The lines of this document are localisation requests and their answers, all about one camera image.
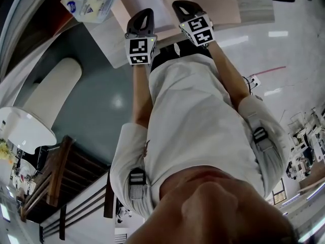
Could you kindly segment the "person's chin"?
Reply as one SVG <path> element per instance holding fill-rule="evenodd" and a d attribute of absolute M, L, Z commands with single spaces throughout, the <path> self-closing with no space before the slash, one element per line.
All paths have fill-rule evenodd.
<path fill-rule="evenodd" d="M 179 171 L 125 244 L 298 244 L 293 226 L 249 183 L 213 167 Z"/>

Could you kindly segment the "yellow green flower bunch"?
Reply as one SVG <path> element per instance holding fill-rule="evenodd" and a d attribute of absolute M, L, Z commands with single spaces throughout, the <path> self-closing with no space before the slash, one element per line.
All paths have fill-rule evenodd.
<path fill-rule="evenodd" d="M 0 139 L 0 160 L 6 160 L 10 164 L 13 164 L 15 160 L 14 154 L 3 139 Z"/>

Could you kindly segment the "grey wooden desk with shelves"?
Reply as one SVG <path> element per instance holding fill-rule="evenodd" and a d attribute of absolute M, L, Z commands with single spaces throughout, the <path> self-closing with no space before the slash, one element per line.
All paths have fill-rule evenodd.
<path fill-rule="evenodd" d="M 215 23 L 215 31 L 275 21 L 272 0 L 237 0 L 237 2 L 241 23 Z M 101 24 L 87 23 L 85 26 L 113 68 L 117 69 L 128 63 L 124 47 L 125 30 L 113 13 L 109 13 Z"/>

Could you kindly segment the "person's right forearm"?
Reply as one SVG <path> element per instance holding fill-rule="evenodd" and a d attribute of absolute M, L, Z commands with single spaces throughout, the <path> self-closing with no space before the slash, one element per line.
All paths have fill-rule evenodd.
<path fill-rule="evenodd" d="M 209 43 L 208 50 L 214 60 L 216 68 L 225 90 L 236 110 L 243 99 L 250 96 L 249 89 L 234 65 L 230 62 L 216 41 Z"/>

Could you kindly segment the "white power strip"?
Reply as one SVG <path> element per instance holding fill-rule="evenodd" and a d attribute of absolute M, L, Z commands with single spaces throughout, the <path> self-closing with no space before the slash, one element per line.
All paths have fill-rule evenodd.
<path fill-rule="evenodd" d="M 250 75 L 247 79 L 248 79 L 249 84 L 252 88 L 258 87 L 261 85 L 261 82 L 256 75 Z"/>

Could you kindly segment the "person's white shirt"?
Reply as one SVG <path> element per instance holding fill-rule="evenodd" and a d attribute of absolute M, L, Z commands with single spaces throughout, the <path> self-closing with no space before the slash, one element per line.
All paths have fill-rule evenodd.
<path fill-rule="evenodd" d="M 195 166 L 216 167 L 269 196 L 285 172 L 290 149 L 287 133 L 259 97 L 246 97 L 236 110 L 213 60 L 201 54 L 154 69 L 149 89 L 153 110 L 148 128 L 122 126 L 110 169 L 112 189 L 127 209 L 149 217 L 159 203 L 162 183 Z M 268 132 L 276 157 L 257 160 L 247 120 L 252 113 Z M 128 181 L 137 167 L 145 171 L 147 197 L 134 209 Z"/>

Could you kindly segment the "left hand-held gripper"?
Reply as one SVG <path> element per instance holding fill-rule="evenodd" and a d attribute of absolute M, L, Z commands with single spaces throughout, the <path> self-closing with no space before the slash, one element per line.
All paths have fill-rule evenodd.
<path fill-rule="evenodd" d="M 136 13 L 127 24 L 125 34 L 126 57 L 131 66 L 150 65 L 156 50 L 154 11 L 151 8 Z"/>

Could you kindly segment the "person's black trousers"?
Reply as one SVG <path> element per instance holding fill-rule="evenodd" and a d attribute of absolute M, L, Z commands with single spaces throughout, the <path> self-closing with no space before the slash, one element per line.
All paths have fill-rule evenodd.
<path fill-rule="evenodd" d="M 164 47 L 160 50 L 160 53 L 154 57 L 151 65 L 151 71 L 164 64 L 165 62 L 173 59 L 179 59 L 185 56 L 190 56 L 194 54 L 205 55 L 209 58 L 212 58 L 209 50 L 205 47 L 199 46 L 196 47 L 190 40 L 184 40 L 176 43 L 179 47 L 179 54 L 177 54 L 174 44 Z"/>

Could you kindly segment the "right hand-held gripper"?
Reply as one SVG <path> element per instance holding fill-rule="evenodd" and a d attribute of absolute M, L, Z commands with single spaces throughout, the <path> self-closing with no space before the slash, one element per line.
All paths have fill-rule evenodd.
<path fill-rule="evenodd" d="M 172 8 L 180 22 L 180 29 L 195 46 L 215 41 L 213 24 L 199 4 L 178 0 L 172 3 Z"/>

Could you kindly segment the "plastic bag of tissue packs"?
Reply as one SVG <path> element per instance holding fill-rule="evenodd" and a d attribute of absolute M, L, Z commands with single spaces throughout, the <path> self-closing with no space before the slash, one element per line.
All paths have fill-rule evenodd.
<path fill-rule="evenodd" d="M 78 22 L 102 23 L 115 0 L 61 0 Z"/>

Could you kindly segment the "dark wooden slatted bench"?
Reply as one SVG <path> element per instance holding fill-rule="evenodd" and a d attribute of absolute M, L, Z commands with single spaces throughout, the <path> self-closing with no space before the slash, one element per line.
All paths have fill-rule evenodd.
<path fill-rule="evenodd" d="M 66 135 L 47 150 L 46 161 L 36 175 L 36 187 L 20 208 L 20 219 L 41 223 L 82 193 L 109 169 L 77 146 Z"/>

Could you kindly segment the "red floor tape strip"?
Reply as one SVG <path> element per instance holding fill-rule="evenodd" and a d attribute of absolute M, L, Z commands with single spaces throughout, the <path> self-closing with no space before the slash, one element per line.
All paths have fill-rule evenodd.
<path fill-rule="evenodd" d="M 261 72 L 257 72 L 257 73 L 254 73 L 250 76 L 257 76 L 257 75 L 261 75 L 261 74 L 265 74 L 265 73 L 269 73 L 269 72 L 273 72 L 273 71 L 277 71 L 277 70 L 281 70 L 281 69 L 285 69 L 286 66 L 281 66 L 281 67 L 276 67 L 276 68 L 272 68 L 272 69 L 268 69 L 268 70 L 264 70 L 264 71 L 261 71 Z"/>

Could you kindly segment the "cluttered white workstation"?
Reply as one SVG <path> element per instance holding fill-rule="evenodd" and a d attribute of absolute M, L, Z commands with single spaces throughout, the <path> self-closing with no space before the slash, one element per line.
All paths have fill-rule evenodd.
<path fill-rule="evenodd" d="M 290 135 L 291 152 L 286 175 L 297 182 L 315 180 L 325 173 L 325 110 L 310 116 Z"/>

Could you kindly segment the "person's left forearm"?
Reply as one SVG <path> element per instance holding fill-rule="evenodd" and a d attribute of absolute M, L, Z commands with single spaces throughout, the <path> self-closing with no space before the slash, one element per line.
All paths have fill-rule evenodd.
<path fill-rule="evenodd" d="M 152 99 L 145 65 L 133 66 L 133 122 L 148 128 Z"/>

